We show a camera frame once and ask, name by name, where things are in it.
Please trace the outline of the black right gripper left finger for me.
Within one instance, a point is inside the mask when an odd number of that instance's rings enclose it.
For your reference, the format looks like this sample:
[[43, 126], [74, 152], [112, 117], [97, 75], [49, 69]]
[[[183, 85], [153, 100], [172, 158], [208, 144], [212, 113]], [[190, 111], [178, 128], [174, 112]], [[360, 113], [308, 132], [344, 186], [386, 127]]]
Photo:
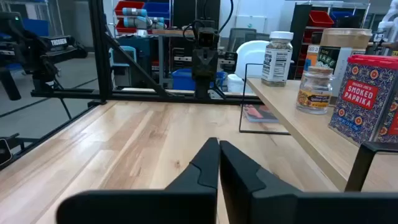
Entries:
[[215, 223], [220, 145], [209, 138], [164, 189], [88, 190], [66, 198], [57, 223]]

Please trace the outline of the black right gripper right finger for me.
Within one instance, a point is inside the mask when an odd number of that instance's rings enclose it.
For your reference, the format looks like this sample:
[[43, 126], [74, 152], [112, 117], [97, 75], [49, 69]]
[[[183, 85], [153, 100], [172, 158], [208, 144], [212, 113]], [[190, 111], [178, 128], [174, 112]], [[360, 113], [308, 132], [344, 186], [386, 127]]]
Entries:
[[397, 194], [303, 192], [228, 141], [220, 178], [230, 223], [397, 223]]

